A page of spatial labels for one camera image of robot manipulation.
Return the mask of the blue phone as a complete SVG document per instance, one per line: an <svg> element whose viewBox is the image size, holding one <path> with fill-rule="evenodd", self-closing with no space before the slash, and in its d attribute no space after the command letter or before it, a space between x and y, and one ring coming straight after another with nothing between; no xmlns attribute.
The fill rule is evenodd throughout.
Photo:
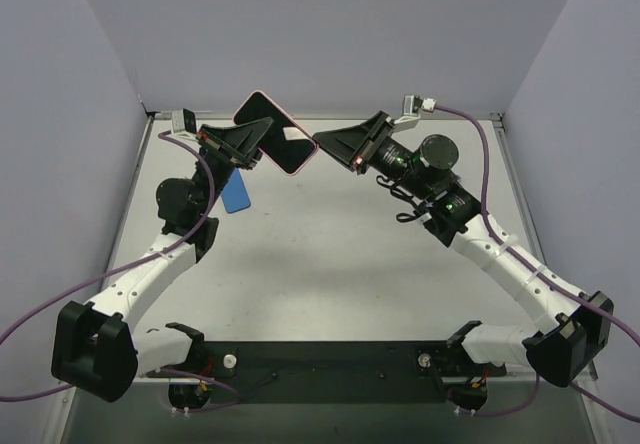
<svg viewBox="0 0 640 444"><path fill-rule="evenodd" d="M251 207L251 200L239 170L235 170L221 193L227 214L235 214Z"/></svg>

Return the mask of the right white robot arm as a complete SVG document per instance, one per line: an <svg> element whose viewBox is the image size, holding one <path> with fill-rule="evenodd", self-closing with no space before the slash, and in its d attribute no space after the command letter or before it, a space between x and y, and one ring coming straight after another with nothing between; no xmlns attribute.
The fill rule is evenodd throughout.
<svg viewBox="0 0 640 444"><path fill-rule="evenodd" d="M529 327L470 322L451 338L452 345L476 364L530 366L547 382L568 387L606 346L612 301L560 279L483 212L453 171L459 151L450 138L432 134L411 151L394 139L394 129L394 121L378 112L362 124L317 132L313 139L355 174L378 171L378 184L413 207L398 221L419 223L469 259L532 321Z"/></svg>

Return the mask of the pink phone case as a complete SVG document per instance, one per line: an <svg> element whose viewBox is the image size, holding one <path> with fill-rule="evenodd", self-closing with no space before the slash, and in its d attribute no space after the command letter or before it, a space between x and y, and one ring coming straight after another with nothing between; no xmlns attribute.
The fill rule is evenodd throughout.
<svg viewBox="0 0 640 444"><path fill-rule="evenodd" d="M253 91L245 99L232 121L240 125L263 118L270 118L273 124L259 149L285 174L297 174L316 154L317 144L289 113L261 90Z"/></svg>

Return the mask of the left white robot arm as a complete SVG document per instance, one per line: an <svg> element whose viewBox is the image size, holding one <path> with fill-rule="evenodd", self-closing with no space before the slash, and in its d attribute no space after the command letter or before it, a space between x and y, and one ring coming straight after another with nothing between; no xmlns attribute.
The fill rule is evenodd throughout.
<svg viewBox="0 0 640 444"><path fill-rule="evenodd" d="M227 128L193 129L199 148L190 178L167 178L155 200L164 225L146 253L122 267L108 288L59 312L52 375L106 402L151 372L207 377L213 368L202 332L177 322L135 336L149 308L212 248L219 219L210 217L231 175L251 169L274 122L262 118Z"/></svg>

